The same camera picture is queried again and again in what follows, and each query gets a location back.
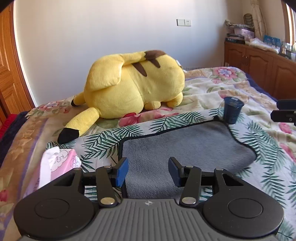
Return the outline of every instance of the blue cup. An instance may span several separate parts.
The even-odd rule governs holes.
[[[224,102],[224,121],[228,124],[235,124],[244,103],[236,97],[225,97]]]

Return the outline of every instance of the brown stripe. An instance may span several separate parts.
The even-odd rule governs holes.
[[[145,52],[145,58],[147,60],[157,58],[159,56],[165,55],[166,53],[161,50],[149,50]]]
[[[157,68],[160,68],[160,64],[159,64],[159,62],[156,60],[156,59],[150,59],[149,60],[152,64],[154,64]]]
[[[137,71],[139,71],[143,76],[147,77],[147,73],[145,71],[145,69],[143,68],[143,66],[137,62],[137,63],[133,63],[132,64],[136,69]]]

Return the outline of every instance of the gray ribbed plate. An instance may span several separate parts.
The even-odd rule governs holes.
[[[173,199],[124,199],[102,209],[80,233],[64,241],[242,241],[209,227],[195,209],[183,208]],[[262,239],[277,241],[274,236]],[[33,241],[23,237],[20,241]]]

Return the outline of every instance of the gray fleece blanket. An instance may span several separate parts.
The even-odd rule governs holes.
[[[236,173],[256,159],[255,152],[237,142],[221,122],[188,126],[123,142],[122,156],[129,159],[126,189],[129,198],[179,200],[183,188],[175,187],[168,159],[193,165],[205,172],[224,168]]]

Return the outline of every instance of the yellow plush toy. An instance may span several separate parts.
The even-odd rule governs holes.
[[[104,56],[92,65],[84,91],[71,103],[86,103],[89,108],[70,120],[58,143],[80,137],[99,117],[113,119],[143,108],[155,110],[161,102],[174,108],[182,102],[184,84],[182,67],[163,51]]]

